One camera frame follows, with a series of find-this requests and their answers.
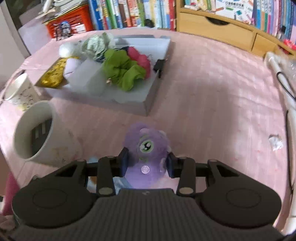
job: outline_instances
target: green embroidered eye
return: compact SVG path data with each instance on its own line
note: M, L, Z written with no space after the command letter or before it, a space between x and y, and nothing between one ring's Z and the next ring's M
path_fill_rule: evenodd
M140 145L140 151L143 153L149 153L153 150L153 141L145 140Z

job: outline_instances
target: paper cup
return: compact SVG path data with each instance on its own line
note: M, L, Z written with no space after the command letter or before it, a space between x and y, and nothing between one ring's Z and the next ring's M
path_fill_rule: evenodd
M17 105L22 111L26 111L34 103L40 101L39 95L26 73L21 74L10 83L5 90L3 99Z
M32 155L31 130L52 118L49 134L40 148ZM25 161L62 167L79 159L82 148L73 134L65 127L49 101L32 105L21 117L14 133L13 146L17 155Z

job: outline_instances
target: red plastic basket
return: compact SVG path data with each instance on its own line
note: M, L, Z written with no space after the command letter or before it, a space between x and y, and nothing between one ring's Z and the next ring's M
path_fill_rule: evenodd
M55 38L55 24L60 24L63 21L68 21L71 25L73 34L93 31L93 25L89 14L88 4L83 5L71 12L68 12L56 19L48 21L46 24L47 30L51 38Z

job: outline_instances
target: black object inside cup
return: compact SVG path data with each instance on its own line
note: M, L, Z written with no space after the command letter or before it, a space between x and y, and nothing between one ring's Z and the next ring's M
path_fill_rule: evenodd
M52 125L52 118L46 120L45 122L39 124L31 131L31 150L32 156L35 155L43 146L50 127Z

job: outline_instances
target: light blue fabric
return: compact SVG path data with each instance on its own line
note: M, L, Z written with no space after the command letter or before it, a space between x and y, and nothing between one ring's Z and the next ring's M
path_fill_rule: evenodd
M98 159L96 157L91 157L87 161L87 163L94 163L94 162L98 162ZM133 188L124 177L114 177L113 183L114 183L116 195L119 193L121 188ZM90 180L90 178L87 183L87 190L93 193L96 192L96 185Z

